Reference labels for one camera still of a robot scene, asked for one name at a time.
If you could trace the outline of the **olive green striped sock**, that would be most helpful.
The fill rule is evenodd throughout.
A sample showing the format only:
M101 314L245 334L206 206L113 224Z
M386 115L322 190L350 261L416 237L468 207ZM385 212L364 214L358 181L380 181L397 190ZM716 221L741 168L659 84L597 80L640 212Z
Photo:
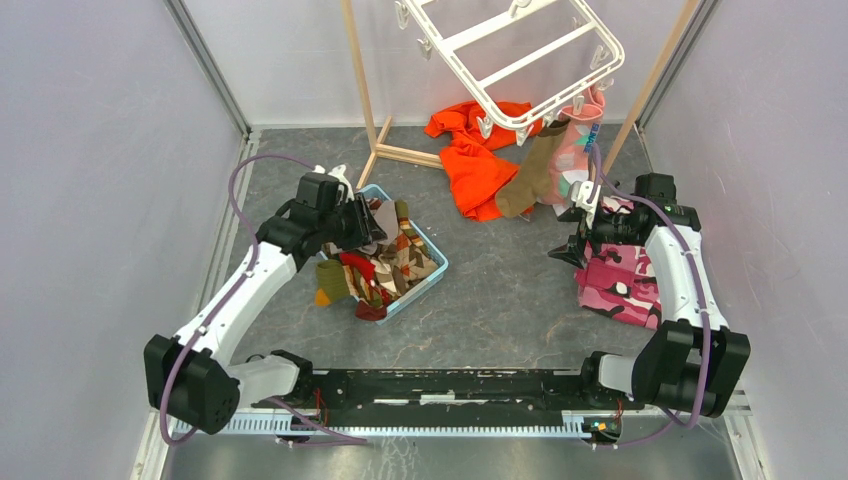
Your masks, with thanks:
M323 260L315 266L317 306L328 306L352 295L345 267L337 260Z

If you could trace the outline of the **brown tan sock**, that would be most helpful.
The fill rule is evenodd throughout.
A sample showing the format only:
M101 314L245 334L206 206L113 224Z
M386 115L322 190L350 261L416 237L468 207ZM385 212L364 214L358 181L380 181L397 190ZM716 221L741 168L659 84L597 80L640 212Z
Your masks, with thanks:
M562 200L557 190L557 172L550 164L561 145L569 120L556 120L535 137L518 173L495 196L500 213L513 218L525 213L536 203L553 205Z

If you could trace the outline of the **pink sock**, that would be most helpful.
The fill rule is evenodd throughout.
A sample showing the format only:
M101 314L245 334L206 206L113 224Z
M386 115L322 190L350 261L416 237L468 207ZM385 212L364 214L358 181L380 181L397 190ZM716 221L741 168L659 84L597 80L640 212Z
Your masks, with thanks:
M546 205L564 205L574 182L589 177L589 152L595 143L600 123L583 120L555 120L536 137L549 153L547 173L550 187L537 200Z
M603 123L606 101L602 91L590 87L584 91L584 105L581 112L572 120L570 141L574 154L574 166L587 170L588 155L594 145Z

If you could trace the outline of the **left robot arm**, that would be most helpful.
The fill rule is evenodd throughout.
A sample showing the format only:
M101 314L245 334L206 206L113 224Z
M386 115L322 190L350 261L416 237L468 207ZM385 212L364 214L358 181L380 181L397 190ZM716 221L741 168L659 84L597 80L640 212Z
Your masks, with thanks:
M234 351L271 298L323 246L352 250L385 237L342 168L303 175L295 197L262 223L245 259L210 303L174 335L155 335L145 345L148 400L159 412L163 439L175 445L188 438L171 435L171 419L191 432L215 434L237 409L269 397L290 407L306 405L314 394L307 361L270 354L235 365Z

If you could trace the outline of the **white clip hanger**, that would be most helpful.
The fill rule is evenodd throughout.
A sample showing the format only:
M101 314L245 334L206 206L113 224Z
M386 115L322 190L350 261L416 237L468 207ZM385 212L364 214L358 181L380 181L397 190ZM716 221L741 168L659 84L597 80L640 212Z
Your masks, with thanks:
M398 1L395 14L480 106L484 138L502 128L523 144L538 123L579 112L589 88L606 88L625 62L586 1Z

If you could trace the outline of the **wooden drying rack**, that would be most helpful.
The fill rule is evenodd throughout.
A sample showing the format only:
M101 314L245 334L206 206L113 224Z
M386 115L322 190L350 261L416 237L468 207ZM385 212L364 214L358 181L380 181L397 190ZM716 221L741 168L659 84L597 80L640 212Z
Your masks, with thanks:
M678 18L675 21L662 50L655 60L646 82L642 86L639 95L630 108L612 146L608 151L607 156L603 160L603 165L595 169L596 174L607 174L610 171L630 132L638 130L637 121L642 116L643 112L645 112L646 107L648 106L648 101L655 95L656 90L660 87L663 75L671 68L675 51L684 43L684 36L690 25L695 22L695 17L697 16L699 9L703 6L707 6L708 4L709 3L707 1L686 1L683 4ZM381 129L377 129L375 127L374 114L369 96L369 88L352 3L350 1L343 1L341 3L341 10L370 148L370 156L366 161L357 186L362 187L366 183L376 161L379 158L441 169L443 165L439 156L436 154L393 146L385 142L385 138L389 134L393 123L393 118L391 116L386 118Z

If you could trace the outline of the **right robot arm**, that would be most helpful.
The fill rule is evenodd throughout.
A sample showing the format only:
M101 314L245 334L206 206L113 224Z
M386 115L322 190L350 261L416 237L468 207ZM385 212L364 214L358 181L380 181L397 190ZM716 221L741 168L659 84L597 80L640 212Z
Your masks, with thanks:
M580 400L602 408L618 391L667 412L720 416L751 353L746 335L734 333L712 295L701 258L696 210L678 204L670 175L637 177L632 194L615 209L603 207L598 186L575 182L571 208L560 216L578 229L549 257L587 271L604 246L641 247L653 269L661 315L656 332L635 357L596 352L577 382Z

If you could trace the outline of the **orange shirt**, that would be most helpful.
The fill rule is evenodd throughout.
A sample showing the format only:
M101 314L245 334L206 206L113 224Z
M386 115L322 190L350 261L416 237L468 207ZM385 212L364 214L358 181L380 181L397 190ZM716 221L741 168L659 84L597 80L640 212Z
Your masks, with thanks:
M518 166L495 155L516 143L516 132L495 126L482 135L478 120L486 115L475 101L447 107L431 115L424 132L433 137L449 134L440 153L458 211L467 219L487 222L502 216L495 196L518 172Z

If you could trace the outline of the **pink camouflage backpack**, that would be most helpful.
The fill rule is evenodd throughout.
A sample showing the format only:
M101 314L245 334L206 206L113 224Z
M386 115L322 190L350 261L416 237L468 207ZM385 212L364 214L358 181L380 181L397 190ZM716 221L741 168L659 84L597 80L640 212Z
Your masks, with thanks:
M584 249L587 263L575 272L578 304L622 323L656 329L662 312L646 249L604 243Z

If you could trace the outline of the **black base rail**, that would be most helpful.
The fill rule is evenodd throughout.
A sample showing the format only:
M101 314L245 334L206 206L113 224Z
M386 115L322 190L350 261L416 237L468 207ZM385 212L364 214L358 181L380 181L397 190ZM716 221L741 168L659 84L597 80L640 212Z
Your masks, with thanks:
M283 399L321 409L330 427L554 427L565 412L613 417L645 407L557 369L316 370Z

